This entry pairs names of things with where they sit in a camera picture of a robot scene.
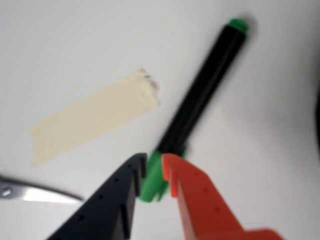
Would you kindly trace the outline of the navy gripper finger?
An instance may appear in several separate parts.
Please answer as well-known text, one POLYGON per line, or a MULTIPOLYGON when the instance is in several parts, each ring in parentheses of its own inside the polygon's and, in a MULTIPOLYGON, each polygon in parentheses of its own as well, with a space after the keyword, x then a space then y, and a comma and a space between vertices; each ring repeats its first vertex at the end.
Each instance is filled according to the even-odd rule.
POLYGON ((136 198, 146 177, 146 162, 146 153, 126 160, 49 239, 130 239, 136 198))

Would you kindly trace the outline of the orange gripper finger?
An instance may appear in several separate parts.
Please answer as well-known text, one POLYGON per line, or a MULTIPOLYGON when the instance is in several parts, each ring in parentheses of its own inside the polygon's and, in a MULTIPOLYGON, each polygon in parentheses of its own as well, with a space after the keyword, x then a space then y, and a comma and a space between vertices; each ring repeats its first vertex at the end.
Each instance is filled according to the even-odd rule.
POLYGON ((174 154, 163 154, 163 178, 177 199, 187 240, 280 240, 270 229, 245 230, 212 183, 195 165, 174 154))

